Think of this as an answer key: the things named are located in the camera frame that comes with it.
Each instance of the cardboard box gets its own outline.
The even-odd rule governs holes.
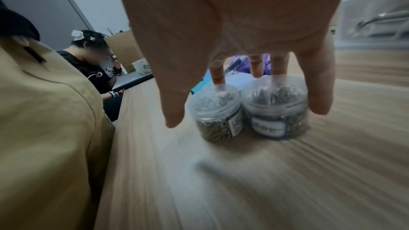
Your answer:
[[[133,62],[144,58],[131,31],[118,33],[105,41],[128,73],[135,71]]]

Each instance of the label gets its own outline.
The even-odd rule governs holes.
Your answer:
[[[232,136],[236,136],[243,129],[243,112],[241,108],[239,109],[239,112],[229,120]]]
[[[265,121],[252,117],[251,126],[255,132],[268,137],[280,138],[285,135],[284,121]]]

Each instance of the small jar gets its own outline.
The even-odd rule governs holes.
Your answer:
[[[264,76],[240,95],[250,128],[265,138],[294,138],[308,128],[307,88],[301,77]]]
[[[208,86],[192,96],[187,109],[206,140],[230,139],[243,129],[240,94],[234,86]]]

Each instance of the wood grain tabletop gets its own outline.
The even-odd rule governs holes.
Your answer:
[[[188,112],[166,128],[154,80],[129,89],[95,229],[408,229],[409,55],[338,52],[337,72],[329,115],[288,141],[211,144]]]

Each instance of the yellow jacket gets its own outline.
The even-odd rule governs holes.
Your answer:
[[[0,229],[90,229],[114,128],[94,86],[35,40],[0,39]]]

